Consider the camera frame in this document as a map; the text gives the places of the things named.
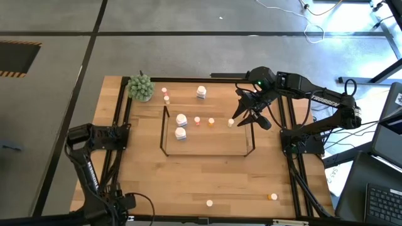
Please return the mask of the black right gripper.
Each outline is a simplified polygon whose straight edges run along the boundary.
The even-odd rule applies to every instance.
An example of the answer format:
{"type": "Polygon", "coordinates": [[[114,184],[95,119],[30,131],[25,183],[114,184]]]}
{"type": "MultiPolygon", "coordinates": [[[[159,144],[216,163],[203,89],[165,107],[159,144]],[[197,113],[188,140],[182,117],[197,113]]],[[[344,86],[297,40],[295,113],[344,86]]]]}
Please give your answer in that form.
{"type": "Polygon", "coordinates": [[[279,94],[274,90],[252,92],[246,89],[236,89],[236,94],[240,96],[240,99],[238,100],[238,106],[232,118],[237,118],[243,112],[248,113],[248,115],[237,124],[237,127],[255,122],[264,130],[271,129],[270,121],[265,116],[262,116],[261,113],[279,97],[279,94]]]}

